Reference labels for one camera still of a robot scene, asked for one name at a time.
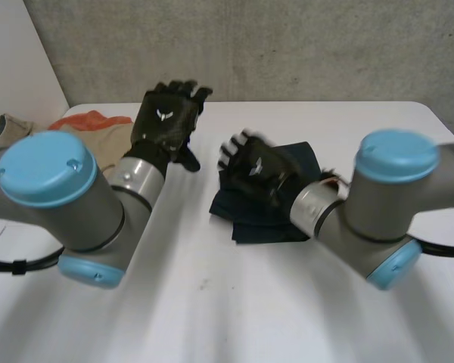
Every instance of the white wall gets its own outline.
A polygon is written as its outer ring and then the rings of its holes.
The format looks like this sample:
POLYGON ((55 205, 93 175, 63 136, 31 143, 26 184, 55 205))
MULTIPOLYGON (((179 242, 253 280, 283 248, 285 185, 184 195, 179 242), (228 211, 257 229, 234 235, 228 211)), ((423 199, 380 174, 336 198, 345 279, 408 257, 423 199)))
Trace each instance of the white wall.
POLYGON ((66 98, 21 0, 0 0, 0 114, 48 125, 66 98))

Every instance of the gray wall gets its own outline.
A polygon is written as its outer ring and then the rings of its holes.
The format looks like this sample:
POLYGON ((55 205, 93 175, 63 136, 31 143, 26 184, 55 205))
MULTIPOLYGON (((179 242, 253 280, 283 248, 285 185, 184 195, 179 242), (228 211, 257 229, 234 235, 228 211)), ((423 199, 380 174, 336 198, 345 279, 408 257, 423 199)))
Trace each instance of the gray wall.
POLYGON ((454 131, 454 0, 25 4, 71 105, 194 78, 216 101, 419 101, 454 131))

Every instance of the dark blue cloth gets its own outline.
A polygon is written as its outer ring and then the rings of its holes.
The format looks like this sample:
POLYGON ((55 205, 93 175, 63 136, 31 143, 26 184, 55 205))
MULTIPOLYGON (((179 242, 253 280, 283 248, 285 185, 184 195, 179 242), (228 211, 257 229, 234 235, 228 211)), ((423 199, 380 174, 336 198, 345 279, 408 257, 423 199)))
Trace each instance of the dark blue cloth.
MULTIPOLYGON (((301 166, 310 181, 319 180, 321 169, 307 142, 278 146, 301 166)), ((213 198, 210 213, 234 222, 232 240, 238 244, 268 244, 308 240, 279 209, 246 197, 231 186, 219 172, 220 189, 213 198)))

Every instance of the tan fabric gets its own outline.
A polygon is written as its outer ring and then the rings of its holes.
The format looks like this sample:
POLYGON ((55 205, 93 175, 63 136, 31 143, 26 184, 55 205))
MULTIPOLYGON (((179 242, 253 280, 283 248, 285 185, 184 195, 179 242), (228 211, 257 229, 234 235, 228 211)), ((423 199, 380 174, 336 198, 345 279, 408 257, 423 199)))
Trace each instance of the tan fabric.
MULTIPOLYGON (((99 169, 104 176, 107 176, 118 160, 131 148, 130 137, 133 124, 130 118, 127 119, 129 119, 129 123, 107 125, 105 128, 95 131, 79 131, 69 124, 62 124, 58 130, 69 132, 80 138, 95 156, 99 169)), ((22 138, 45 130, 45 127, 36 123, 3 114, 0 116, 0 147, 9 147, 22 138)))
POLYGON ((70 132, 82 140, 96 158, 99 169, 107 176, 119 159, 131 148, 133 124, 122 124, 96 131, 78 131, 69 125, 60 130, 70 132))
POLYGON ((44 126, 23 121, 7 113, 0 116, 0 147, 9 147, 26 136, 46 130, 44 126))

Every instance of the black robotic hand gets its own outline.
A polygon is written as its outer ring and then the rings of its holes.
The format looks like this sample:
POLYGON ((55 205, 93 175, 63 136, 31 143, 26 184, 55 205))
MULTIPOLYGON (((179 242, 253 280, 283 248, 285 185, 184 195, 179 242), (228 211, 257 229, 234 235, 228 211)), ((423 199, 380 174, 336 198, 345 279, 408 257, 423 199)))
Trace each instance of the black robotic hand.
POLYGON ((295 178, 303 183, 297 162, 259 136, 243 131, 232 136, 230 144, 223 144, 220 151, 218 165, 229 184, 272 206, 280 206, 279 193, 287 180, 295 178))
POLYGON ((132 145, 151 142, 170 161, 182 164, 190 172, 198 171, 200 164, 188 143, 212 89, 200 87, 192 96, 196 86, 195 81, 172 81, 169 85, 158 83, 154 90, 147 91, 133 126, 132 145))

